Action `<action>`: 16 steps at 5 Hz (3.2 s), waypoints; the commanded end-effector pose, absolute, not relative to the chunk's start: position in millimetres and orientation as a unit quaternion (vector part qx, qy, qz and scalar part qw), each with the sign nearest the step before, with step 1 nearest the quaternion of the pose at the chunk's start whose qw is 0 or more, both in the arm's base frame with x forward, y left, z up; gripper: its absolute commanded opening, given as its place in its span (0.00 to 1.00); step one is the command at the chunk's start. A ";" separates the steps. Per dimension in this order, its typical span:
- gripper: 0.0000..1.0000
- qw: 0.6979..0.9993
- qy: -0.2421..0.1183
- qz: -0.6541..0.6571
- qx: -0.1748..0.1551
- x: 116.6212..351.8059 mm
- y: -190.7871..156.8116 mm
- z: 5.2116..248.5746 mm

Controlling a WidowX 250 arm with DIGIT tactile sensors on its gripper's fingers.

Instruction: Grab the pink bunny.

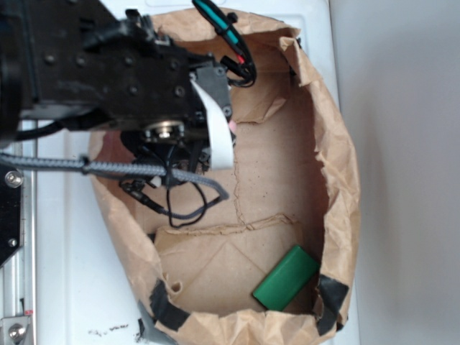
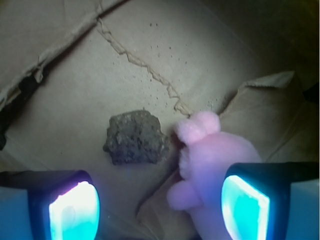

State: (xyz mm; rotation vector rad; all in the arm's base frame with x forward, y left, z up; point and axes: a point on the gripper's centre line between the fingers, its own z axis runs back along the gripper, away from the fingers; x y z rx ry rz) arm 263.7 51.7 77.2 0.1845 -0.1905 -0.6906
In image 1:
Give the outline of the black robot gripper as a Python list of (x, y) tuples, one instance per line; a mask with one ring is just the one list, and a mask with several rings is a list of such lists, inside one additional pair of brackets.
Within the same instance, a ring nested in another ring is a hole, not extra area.
[(21, 166), (126, 184), (200, 185), (199, 174), (177, 165), (233, 167), (229, 84), (226, 61), (186, 50), (138, 11), (117, 19), (107, 10), (24, 10), (21, 120), (42, 126), (22, 130), (22, 140), (116, 131), (134, 159), (24, 157)]

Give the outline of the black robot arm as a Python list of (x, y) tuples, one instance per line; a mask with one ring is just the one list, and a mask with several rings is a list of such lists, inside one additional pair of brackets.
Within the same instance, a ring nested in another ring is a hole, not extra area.
[(2, 165), (164, 185), (233, 165), (229, 72), (246, 65), (179, 46), (136, 9), (101, 1), (1, 3), (1, 148), (62, 130), (117, 132), (130, 163), (1, 153)]

